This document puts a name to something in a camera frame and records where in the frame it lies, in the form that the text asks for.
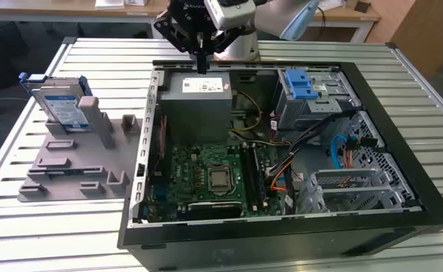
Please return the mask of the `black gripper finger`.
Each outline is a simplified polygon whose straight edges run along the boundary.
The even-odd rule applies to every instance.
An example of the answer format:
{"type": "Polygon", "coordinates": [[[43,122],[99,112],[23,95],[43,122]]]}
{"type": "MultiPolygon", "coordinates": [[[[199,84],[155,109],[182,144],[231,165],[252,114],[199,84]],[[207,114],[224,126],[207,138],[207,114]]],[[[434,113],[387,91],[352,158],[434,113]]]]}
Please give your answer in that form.
{"type": "Polygon", "coordinates": [[[170,11],[163,11],[154,22],[154,27],[175,48],[182,52],[188,52],[191,59],[196,63],[196,71],[204,73],[204,53],[199,38],[191,40],[182,33],[180,27],[174,20],[170,11]]]}
{"type": "Polygon", "coordinates": [[[216,55],[220,60],[251,60],[255,58],[255,29],[238,27],[203,38],[204,74],[216,55]]]}

